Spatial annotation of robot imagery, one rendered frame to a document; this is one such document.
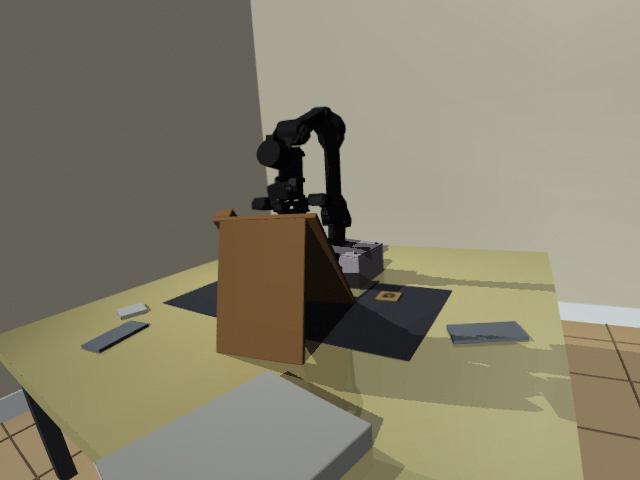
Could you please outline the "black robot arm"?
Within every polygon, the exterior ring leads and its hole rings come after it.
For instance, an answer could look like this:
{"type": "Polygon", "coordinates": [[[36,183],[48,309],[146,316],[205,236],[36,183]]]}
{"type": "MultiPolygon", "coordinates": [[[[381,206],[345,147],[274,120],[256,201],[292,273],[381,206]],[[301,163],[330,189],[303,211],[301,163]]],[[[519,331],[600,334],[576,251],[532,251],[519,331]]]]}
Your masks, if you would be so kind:
{"type": "MultiPolygon", "coordinates": [[[[332,112],[331,108],[318,107],[311,108],[298,119],[280,121],[272,135],[266,135],[266,140],[260,144],[257,159],[262,165],[278,170],[278,173],[303,173],[302,157],[305,154],[300,146],[292,145],[305,144],[312,130],[324,149],[326,194],[332,197],[333,203],[333,207],[321,207],[322,225],[328,226],[328,238],[333,241],[331,245],[344,246],[349,243],[345,241],[345,227],[351,227],[352,219],[341,194],[340,147],[346,133],[341,116],[332,112]]],[[[299,178],[294,175],[283,181],[275,178],[274,183],[266,188],[269,201],[289,199],[292,195],[299,197],[301,190],[299,178]]]]}

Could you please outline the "tan letter tile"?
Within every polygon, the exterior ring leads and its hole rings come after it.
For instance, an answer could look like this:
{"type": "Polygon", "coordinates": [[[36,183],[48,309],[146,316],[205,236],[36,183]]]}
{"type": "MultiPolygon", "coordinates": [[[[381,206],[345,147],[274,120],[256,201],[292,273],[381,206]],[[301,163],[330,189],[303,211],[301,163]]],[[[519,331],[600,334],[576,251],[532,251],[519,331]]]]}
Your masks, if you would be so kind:
{"type": "Polygon", "coordinates": [[[401,297],[401,292],[389,292],[389,291],[381,291],[376,297],[376,300],[386,300],[386,301],[398,301],[401,297]]]}

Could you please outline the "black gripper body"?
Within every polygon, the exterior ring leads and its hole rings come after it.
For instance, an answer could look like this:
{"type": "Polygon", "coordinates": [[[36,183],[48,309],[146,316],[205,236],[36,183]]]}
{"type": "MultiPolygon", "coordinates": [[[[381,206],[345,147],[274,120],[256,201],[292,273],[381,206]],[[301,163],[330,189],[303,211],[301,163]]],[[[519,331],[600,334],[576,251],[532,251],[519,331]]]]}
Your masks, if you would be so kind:
{"type": "Polygon", "coordinates": [[[291,196],[289,199],[274,199],[269,201],[268,197],[256,197],[252,202],[252,209],[256,210],[275,210],[286,209],[289,210],[290,206],[295,208],[308,209],[308,205],[319,207],[333,207],[332,197],[325,193],[309,194],[307,198],[303,194],[303,182],[305,178],[302,172],[287,171],[278,173],[278,177],[281,181],[288,180],[288,176],[294,175],[299,178],[301,190],[299,191],[299,197],[291,196]],[[294,201],[298,200],[299,201],[294,201]],[[289,201],[287,201],[289,200],[289,201]]]}

